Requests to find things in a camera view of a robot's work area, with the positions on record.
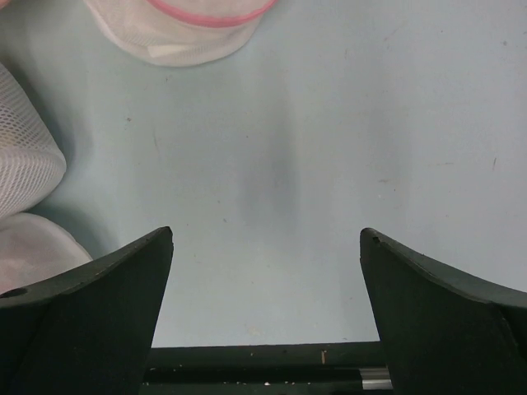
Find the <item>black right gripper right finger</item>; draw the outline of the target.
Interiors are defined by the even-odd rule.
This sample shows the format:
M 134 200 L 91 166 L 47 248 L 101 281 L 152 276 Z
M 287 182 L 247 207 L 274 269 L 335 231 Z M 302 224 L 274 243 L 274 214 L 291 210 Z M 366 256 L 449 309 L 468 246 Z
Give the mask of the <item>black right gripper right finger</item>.
M 360 263 L 396 394 L 524 394 L 526 294 L 360 234 Z

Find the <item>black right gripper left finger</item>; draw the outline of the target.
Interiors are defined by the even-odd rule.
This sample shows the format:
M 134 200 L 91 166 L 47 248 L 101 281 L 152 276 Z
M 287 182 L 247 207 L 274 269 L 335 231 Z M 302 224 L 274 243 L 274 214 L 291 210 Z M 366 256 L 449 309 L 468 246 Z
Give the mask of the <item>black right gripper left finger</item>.
M 3 394 L 137 394 L 174 245 L 161 227 L 1 295 Z

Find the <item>pink-trimmed mesh laundry bag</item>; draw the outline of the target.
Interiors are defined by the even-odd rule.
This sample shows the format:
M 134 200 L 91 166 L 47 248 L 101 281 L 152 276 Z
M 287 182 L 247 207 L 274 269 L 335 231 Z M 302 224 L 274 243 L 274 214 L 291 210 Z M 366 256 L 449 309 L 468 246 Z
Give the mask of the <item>pink-trimmed mesh laundry bag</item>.
M 274 1 L 87 1 L 103 35 L 163 67 L 188 67 L 242 48 Z

